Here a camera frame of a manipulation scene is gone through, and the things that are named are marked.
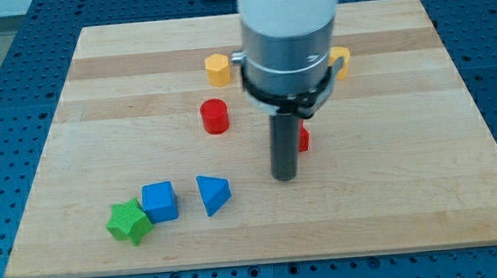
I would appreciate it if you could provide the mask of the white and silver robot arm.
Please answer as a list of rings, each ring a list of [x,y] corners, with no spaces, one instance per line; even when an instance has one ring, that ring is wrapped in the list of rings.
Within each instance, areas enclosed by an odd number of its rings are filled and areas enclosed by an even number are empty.
[[[333,93],[344,60],[330,60],[339,0],[237,0],[240,67],[249,100],[269,115],[274,179],[298,173],[299,133]]]

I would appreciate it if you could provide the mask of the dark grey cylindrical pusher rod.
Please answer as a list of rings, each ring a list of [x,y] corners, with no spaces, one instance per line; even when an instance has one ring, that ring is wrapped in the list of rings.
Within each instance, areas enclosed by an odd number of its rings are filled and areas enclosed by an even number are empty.
[[[269,116],[270,169],[278,181],[291,181],[298,173],[299,127],[295,115]]]

